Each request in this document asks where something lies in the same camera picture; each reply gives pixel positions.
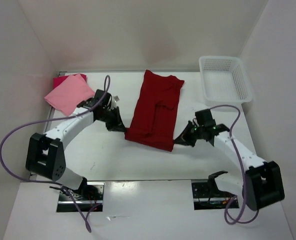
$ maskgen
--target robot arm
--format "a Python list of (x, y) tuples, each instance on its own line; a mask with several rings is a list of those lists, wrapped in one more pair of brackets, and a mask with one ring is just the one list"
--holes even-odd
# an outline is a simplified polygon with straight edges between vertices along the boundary
[(26, 169), (60, 183), (83, 196), (88, 187), (87, 179), (66, 167), (64, 154), (66, 147), (83, 129), (96, 120), (105, 122), (108, 131), (126, 131), (116, 100), (109, 93), (97, 108), (77, 116), (90, 110), (103, 94), (104, 91), (98, 89), (94, 97), (77, 106), (72, 114), (76, 117), (60, 123), (44, 134), (33, 134), (29, 141)]
[[(267, 162), (252, 153), (240, 141), (229, 133), (224, 124), (216, 124), (210, 109), (195, 113), (196, 121), (189, 121), (186, 128), (174, 140), (175, 144), (195, 146), (202, 139), (225, 154), (239, 169), (240, 163), (232, 139), (238, 149), (245, 170), (247, 206), (256, 211), (285, 198), (280, 168), (274, 161)], [(216, 172), (208, 178), (210, 190), (230, 192), (242, 196), (243, 187), (240, 180), (234, 181), (226, 171)]]

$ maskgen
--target white backdrop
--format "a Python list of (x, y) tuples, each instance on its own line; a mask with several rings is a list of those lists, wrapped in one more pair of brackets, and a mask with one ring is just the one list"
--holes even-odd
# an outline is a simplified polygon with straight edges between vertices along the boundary
[(18, 0), (57, 70), (197, 70), (238, 56), (267, 0)]
[(258, 155), (281, 168), (296, 240), (296, 0), (269, 0), (241, 59), (254, 91), (244, 107)]
[[(43, 97), (51, 89), (54, 74), (17, 1), (0, 1), (0, 141), (13, 128), (47, 117), (48, 106)], [(25, 172), (29, 138), (40, 129), (43, 126), (22, 129), (5, 145), (5, 161), (15, 173)], [(19, 181), (0, 164), (0, 239), (18, 188)]]

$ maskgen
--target purple cable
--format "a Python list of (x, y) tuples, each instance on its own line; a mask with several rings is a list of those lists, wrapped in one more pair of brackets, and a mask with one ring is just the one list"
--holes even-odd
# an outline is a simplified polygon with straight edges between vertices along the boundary
[(92, 228), (90, 227), (90, 224), (89, 222), (87, 221), (87, 217), (84, 216), (84, 214), (82, 213), (82, 211), (80, 210), (78, 204), (76, 203), (75, 199), (73, 198), (73, 196), (71, 195), (70, 191), (67, 189), (67, 187), (63, 186), (62, 184), (58, 183), (58, 182), (54, 182), (54, 181), (40, 181), (40, 180), (30, 180), (30, 179), (26, 179), (26, 178), (23, 178), (21, 176), (18, 176), (16, 174), (14, 174), (12, 171), (10, 171), (10, 169), (6, 166), (5, 162), (4, 162), (4, 159), (3, 159), (3, 146), (6, 142), (6, 140), (16, 131), (18, 131), (19, 129), (22, 129), (22, 128), (25, 128), (25, 127), (28, 127), (30, 125), (34, 125), (34, 124), (42, 124), (42, 123), (48, 123), (48, 122), (54, 122), (54, 121), (60, 121), (60, 120), (68, 120), (68, 119), (73, 119), (73, 118), (76, 118), (76, 117), (80, 117), (86, 113), (89, 113), (91, 111), (93, 111), (96, 107), (99, 106), (99, 104), (101, 104), (101, 102), (104, 100), (108, 90), (109, 90), (109, 87), (110, 87), (110, 76), (107, 75), (104, 79), (104, 93), (102, 95), (102, 97), (99, 99), (99, 101), (90, 109), (82, 112), (82, 113), (79, 113), (77, 115), (73, 115), (73, 116), (66, 116), (66, 117), (58, 117), (58, 118), (52, 118), (52, 119), (46, 119), (46, 120), (39, 120), (39, 121), (32, 121), (32, 122), (28, 122), (28, 123), (25, 123), (21, 126), (18, 126), (16, 128), (14, 128), (13, 130), (11, 130), (8, 134), (6, 134), (6, 136), (1, 140), (1, 143), (0, 143), (0, 163), (2, 165), (2, 167), (6, 170), (7, 173), (9, 173), (11, 176), (13, 176), (14, 178), (18, 179), (18, 180), (21, 180), (23, 182), (28, 182), (28, 183), (40, 183), (40, 184), (55, 184), (55, 185), (58, 185), (58, 186), (61, 186), (61, 189), (64, 190), (69, 196), (70, 198), (72, 199), (73, 201), (73, 204), (75, 205), (75, 207), (77, 208), (78, 212), (80, 213), (81, 217), (83, 218), (83, 220), (85, 221), (85, 224), (86, 224), (86, 228), (88, 230), (89, 233), (92, 232)]
[[(229, 108), (234, 108), (238, 111), (238, 116), (236, 117), (236, 119), (234, 120), (234, 122), (232, 123), (230, 129), (229, 129), (229, 137), (231, 139), (231, 143), (233, 145), (233, 148), (237, 154), (237, 157), (238, 157), (238, 161), (240, 163), (240, 168), (241, 168), (241, 175), (242, 175), (242, 181), (243, 181), (243, 193), (246, 193), (247, 192), (247, 187), (246, 187), (246, 174), (245, 174), (245, 168), (244, 168), (244, 165), (243, 165), (243, 161), (242, 161), (242, 157), (240, 156), (240, 153), (238, 151), (238, 148), (236, 146), (236, 143), (235, 143), (235, 140), (233, 137), (233, 128), (235, 126), (235, 124), (237, 123), (238, 119), (240, 118), (240, 115), (241, 115), (241, 111), (239, 110), (238, 107), (236, 106), (233, 106), (233, 105), (228, 105), (228, 104), (223, 104), (223, 105), (218, 105), (218, 106), (214, 106), (214, 107), (211, 107), (210, 110), (212, 109), (216, 109), (216, 108), (221, 108), (221, 107), (229, 107)], [(228, 212), (228, 209), (230, 207), (230, 205), (234, 202), (234, 200), (236, 199), (237, 197), (232, 197), (230, 199), (230, 201), (227, 203), (225, 209), (224, 209), (224, 220), (226, 221), (227, 224), (229, 225), (234, 225), (236, 223), (239, 223), (239, 224), (249, 224), (251, 223), (252, 221), (254, 221), (258, 214), (259, 214), (259, 210), (257, 210), (255, 216), (248, 220), (248, 221), (240, 221), (240, 218), (243, 216), (244, 214), (244, 211), (245, 211), (245, 208), (246, 208), (246, 202), (247, 202), (247, 194), (243, 194), (243, 202), (242, 202), (242, 205), (241, 205), (241, 209), (240, 209), (240, 212), (238, 214), (238, 216), (234, 219)]]
[(92, 213), (95, 210), (95, 208), (100, 205), (101, 205), (101, 203), (96, 203), (92, 208), (90, 208), (89, 211), (87, 212), (86, 219), (88, 219), (89, 214)]

